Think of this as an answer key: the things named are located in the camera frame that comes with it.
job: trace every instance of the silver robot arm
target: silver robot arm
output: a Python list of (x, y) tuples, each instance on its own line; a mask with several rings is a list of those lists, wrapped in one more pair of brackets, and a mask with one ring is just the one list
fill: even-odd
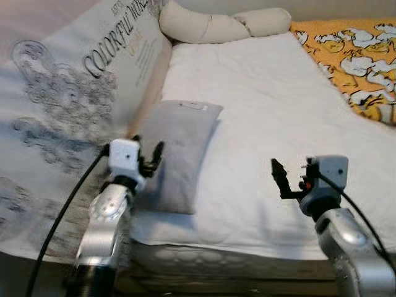
[(90, 220), (77, 252), (67, 297), (111, 296), (121, 253), (123, 231), (129, 226), (134, 196), (145, 186), (161, 162), (163, 142), (151, 162), (140, 156), (139, 138), (110, 143), (112, 181), (91, 203)]
[(282, 199), (297, 199), (300, 209), (316, 222), (319, 246), (335, 269), (341, 297), (396, 296), (392, 266), (379, 254), (371, 237), (348, 209), (340, 208), (339, 191), (347, 185), (348, 159), (341, 156), (308, 158), (301, 192), (290, 190), (286, 171), (272, 159), (272, 175)]

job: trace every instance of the gray pillow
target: gray pillow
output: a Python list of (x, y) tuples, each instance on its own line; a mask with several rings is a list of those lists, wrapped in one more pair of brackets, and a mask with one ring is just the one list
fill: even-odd
[(142, 155), (165, 142), (163, 160), (139, 195), (138, 208), (193, 214), (197, 177), (222, 107), (204, 102), (160, 102), (139, 129)]

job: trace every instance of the cylindrical bolster pillow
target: cylindrical bolster pillow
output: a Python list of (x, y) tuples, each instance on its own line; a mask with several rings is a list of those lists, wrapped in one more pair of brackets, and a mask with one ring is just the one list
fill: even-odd
[(277, 7), (240, 12), (233, 17), (244, 24), (252, 37), (285, 33), (291, 25), (289, 12)]
[(170, 0), (160, 14), (161, 31), (186, 43), (223, 43), (250, 37), (245, 26), (228, 15), (200, 14)]
[(285, 33), (291, 15), (282, 8), (228, 15), (200, 14), (170, 0), (160, 15), (164, 34), (186, 43), (223, 43), (243, 38)]
[(176, 40), (198, 43), (207, 30), (209, 20), (209, 14), (189, 11), (170, 0), (161, 11), (160, 28)]

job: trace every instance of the bed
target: bed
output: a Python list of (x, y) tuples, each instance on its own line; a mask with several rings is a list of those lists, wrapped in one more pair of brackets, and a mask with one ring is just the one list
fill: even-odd
[(132, 274), (146, 285), (336, 295), (314, 222), (280, 199), (271, 158), (296, 186), (306, 156), (347, 156), (347, 193), (396, 252), (396, 132), (355, 114), (292, 33), (178, 44), (162, 95), (224, 109), (200, 170), (196, 214), (134, 217)]

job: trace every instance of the cartoon duck print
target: cartoon duck print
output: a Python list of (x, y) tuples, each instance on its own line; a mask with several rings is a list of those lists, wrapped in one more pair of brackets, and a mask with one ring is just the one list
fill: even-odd
[(338, 53), (345, 46), (344, 41), (340, 37), (336, 36), (336, 34), (318, 35), (315, 37), (315, 41), (330, 53)]
[(396, 123), (395, 99), (385, 90), (367, 92), (364, 90), (346, 96), (348, 104), (353, 110), (369, 119), (382, 121), (387, 124)]
[(342, 87), (357, 87), (358, 83), (352, 75), (346, 74), (339, 71), (332, 65), (323, 65), (321, 62), (318, 63), (319, 69), (324, 75), (331, 80), (334, 85)]
[(364, 48), (366, 51), (375, 53), (388, 53), (389, 44), (386, 41), (377, 39), (373, 34), (355, 28), (339, 31), (337, 36), (342, 40), (352, 41), (357, 48)]
[(377, 36), (377, 39), (386, 42), (389, 45), (393, 45), (396, 51), (396, 27), (392, 24), (379, 24), (374, 26), (378, 31), (384, 31), (382, 34)]
[(319, 48), (314, 48), (306, 43), (309, 37), (307, 32), (295, 30), (295, 34), (297, 35), (298, 41), (306, 48), (309, 54), (315, 54), (316, 51), (320, 51)]
[(383, 85), (388, 92), (395, 88), (396, 59), (390, 64), (385, 60), (373, 61), (370, 57), (364, 57), (361, 49), (345, 52), (347, 55), (340, 66), (347, 74), (364, 77), (368, 82)]

